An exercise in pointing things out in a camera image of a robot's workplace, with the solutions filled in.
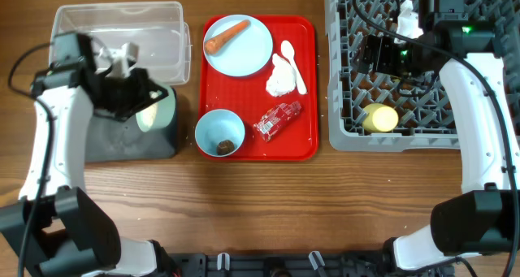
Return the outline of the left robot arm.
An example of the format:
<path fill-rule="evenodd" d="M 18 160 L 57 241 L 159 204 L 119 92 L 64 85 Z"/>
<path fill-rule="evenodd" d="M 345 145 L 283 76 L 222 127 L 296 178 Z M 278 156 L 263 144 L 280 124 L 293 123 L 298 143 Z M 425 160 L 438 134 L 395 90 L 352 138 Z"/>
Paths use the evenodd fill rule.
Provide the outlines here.
<path fill-rule="evenodd" d="M 138 46 L 93 46 L 78 32 L 49 43 L 56 59 L 39 71 L 28 98 L 37 126 L 32 159 L 18 201 L 1 210 L 1 233 L 18 256 L 18 275 L 176 276 L 178 266 L 156 240 L 123 238 L 85 191 L 85 150 L 92 118 L 123 122 L 167 106 L 175 93 L 137 66 Z M 97 56 L 108 66 L 99 70 Z"/>

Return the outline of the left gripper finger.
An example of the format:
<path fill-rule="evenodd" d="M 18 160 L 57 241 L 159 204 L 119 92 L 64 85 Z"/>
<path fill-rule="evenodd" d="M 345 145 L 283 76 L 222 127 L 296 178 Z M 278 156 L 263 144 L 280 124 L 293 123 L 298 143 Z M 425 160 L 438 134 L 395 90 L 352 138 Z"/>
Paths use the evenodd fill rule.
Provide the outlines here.
<path fill-rule="evenodd" d="M 159 93 L 160 95 L 168 95 L 167 89 L 161 84 L 153 81 L 149 73 L 144 68 L 136 69 L 136 80 L 141 94 L 149 94 L 150 92 Z"/>
<path fill-rule="evenodd" d="M 148 106 L 151 106 L 155 102 L 158 104 L 166 99 L 168 95 L 160 95 L 159 93 L 149 93 L 144 96 L 143 101 L 139 101 L 136 106 L 131 107 L 130 109 L 122 110 L 117 113 L 117 119 L 127 120 L 130 117 L 137 115 L 140 111 L 144 110 Z"/>

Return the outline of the yellow plastic cup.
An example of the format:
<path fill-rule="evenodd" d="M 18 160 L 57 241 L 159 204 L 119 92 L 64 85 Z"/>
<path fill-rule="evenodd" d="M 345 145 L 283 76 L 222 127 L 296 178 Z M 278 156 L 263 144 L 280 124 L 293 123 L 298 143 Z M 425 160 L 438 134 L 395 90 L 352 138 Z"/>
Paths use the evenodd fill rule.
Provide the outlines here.
<path fill-rule="evenodd" d="M 398 113 L 390 106 L 372 103 L 363 108 L 366 117 L 362 127 L 367 132 L 390 132 L 399 122 Z"/>

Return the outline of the green bowl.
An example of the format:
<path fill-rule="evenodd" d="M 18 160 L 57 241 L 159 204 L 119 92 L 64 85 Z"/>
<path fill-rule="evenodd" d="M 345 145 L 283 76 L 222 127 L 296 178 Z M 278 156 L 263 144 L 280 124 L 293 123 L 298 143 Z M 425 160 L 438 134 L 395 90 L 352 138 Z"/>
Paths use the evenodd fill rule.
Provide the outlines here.
<path fill-rule="evenodd" d="M 176 97 L 171 87 L 165 86 L 165 88 L 168 91 L 168 97 L 158 104 L 158 116 L 154 125 L 147 132 L 165 128 L 173 119 L 176 110 Z"/>

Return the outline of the white rice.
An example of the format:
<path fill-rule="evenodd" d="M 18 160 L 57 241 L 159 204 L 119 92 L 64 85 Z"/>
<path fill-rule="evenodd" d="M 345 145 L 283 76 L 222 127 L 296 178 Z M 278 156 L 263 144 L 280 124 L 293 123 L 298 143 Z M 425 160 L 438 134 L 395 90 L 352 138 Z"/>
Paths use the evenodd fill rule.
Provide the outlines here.
<path fill-rule="evenodd" d="M 158 113 L 158 103 L 155 102 L 136 114 L 138 126 L 143 132 L 147 132 L 154 125 Z"/>

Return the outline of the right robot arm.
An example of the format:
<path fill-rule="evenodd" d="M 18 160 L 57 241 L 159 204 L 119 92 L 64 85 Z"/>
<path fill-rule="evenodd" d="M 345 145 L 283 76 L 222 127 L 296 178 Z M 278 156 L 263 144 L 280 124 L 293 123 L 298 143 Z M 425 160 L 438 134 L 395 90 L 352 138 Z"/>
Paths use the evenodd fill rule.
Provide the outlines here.
<path fill-rule="evenodd" d="M 398 79 L 435 71 L 453 112 L 462 158 L 462 193 L 436 205 L 429 224 L 388 240 L 382 268 L 418 273 L 479 255 L 519 249 L 519 148 L 503 85 L 503 51 L 494 25 L 471 21 L 464 0 L 419 0 L 422 35 L 378 27 L 363 39 L 357 71 Z"/>

